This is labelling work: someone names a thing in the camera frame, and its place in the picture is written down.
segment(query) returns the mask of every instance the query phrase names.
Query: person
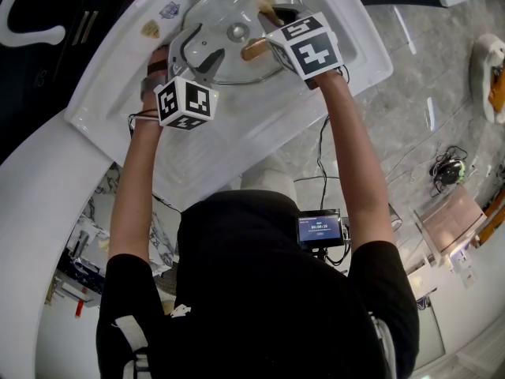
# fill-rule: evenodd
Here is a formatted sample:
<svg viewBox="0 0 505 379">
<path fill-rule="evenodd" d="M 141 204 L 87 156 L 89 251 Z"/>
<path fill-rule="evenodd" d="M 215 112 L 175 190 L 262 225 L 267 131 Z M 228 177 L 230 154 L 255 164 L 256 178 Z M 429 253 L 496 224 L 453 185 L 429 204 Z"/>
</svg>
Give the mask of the person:
<svg viewBox="0 0 505 379">
<path fill-rule="evenodd" d="M 150 64 L 166 55 L 158 49 Z M 406 378 L 413 372 L 417 304 L 393 244 L 380 164 L 345 79 L 336 71 L 315 79 L 350 219 L 348 276 L 298 246 L 299 211 L 289 193 L 218 192 L 181 214 L 176 307 L 165 316 L 148 263 L 162 128 L 138 119 L 110 225 L 96 334 L 102 377 Z M 146 93 L 144 110 L 154 109 L 154 93 Z"/>
</svg>

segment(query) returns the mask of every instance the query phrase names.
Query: headphones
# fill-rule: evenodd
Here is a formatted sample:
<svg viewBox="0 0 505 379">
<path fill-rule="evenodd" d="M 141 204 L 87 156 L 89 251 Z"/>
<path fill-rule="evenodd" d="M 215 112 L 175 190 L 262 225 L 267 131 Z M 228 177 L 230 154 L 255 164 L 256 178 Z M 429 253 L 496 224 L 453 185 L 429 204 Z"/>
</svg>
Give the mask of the headphones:
<svg viewBox="0 0 505 379">
<path fill-rule="evenodd" d="M 434 185 L 432 198 L 443 193 L 447 186 L 463 183 L 466 157 L 468 152 L 458 146 L 450 146 L 444 154 L 437 156 L 436 163 L 429 171 Z"/>
</svg>

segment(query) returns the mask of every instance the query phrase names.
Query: sticker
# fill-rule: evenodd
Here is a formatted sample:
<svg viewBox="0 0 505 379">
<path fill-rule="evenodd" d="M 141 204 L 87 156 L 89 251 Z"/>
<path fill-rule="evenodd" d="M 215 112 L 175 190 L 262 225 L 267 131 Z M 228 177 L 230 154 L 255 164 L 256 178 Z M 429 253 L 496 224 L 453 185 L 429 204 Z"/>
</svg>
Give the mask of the sticker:
<svg viewBox="0 0 505 379">
<path fill-rule="evenodd" d="M 146 24 L 144 24 L 144 27 L 140 30 L 140 33 L 143 36 L 147 36 L 148 38 L 154 38 L 158 39 L 159 38 L 159 26 L 156 24 L 156 21 L 150 20 Z"/>
<path fill-rule="evenodd" d="M 179 15 L 179 7 L 180 4 L 175 4 L 174 2 L 170 2 L 168 6 L 165 6 L 159 13 L 161 17 L 166 18 L 167 20 L 174 18 Z"/>
</svg>

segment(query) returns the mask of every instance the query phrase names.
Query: electronic device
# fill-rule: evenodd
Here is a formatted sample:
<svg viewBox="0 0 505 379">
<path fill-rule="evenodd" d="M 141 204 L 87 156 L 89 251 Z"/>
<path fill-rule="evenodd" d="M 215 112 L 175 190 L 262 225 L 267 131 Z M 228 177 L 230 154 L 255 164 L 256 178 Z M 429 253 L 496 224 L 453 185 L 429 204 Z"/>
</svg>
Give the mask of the electronic device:
<svg viewBox="0 0 505 379">
<path fill-rule="evenodd" d="M 467 156 L 468 153 L 458 146 L 451 146 L 444 154 L 437 156 L 436 163 L 429 171 L 435 187 L 432 197 L 443 193 L 447 186 L 463 183 Z"/>
<path fill-rule="evenodd" d="M 303 250 L 344 246 L 340 211 L 300 212 L 297 218 L 297 240 Z"/>
</svg>

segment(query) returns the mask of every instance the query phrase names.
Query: white counter edge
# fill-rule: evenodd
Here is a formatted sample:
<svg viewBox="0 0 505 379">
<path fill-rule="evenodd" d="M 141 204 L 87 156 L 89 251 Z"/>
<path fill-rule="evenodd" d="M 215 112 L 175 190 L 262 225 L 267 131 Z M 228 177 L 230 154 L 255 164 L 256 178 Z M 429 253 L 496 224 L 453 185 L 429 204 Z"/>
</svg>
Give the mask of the white counter edge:
<svg viewBox="0 0 505 379">
<path fill-rule="evenodd" d="M 110 164 L 60 113 L 0 166 L 0 377 L 35 377 L 47 288 L 77 218 Z"/>
</svg>

